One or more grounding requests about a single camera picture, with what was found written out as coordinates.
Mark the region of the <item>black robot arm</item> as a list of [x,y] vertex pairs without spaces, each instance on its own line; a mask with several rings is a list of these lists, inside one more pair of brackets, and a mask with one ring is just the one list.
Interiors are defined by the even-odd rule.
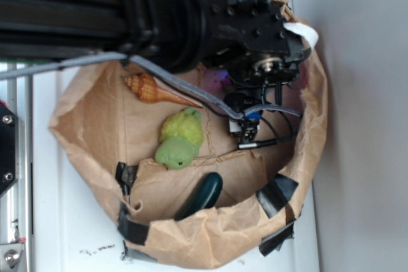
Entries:
[[198,63],[245,87],[292,82],[311,45],[272,0],[1,0],[1,58],[139,55],[179,74]]

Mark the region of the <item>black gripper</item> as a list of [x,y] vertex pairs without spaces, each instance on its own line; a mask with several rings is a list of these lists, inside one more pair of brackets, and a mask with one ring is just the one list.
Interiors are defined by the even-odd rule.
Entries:
[[203,58],[240,89],[291,83],[311,45],[289,30],[288,0],[210,0],[211,41]]

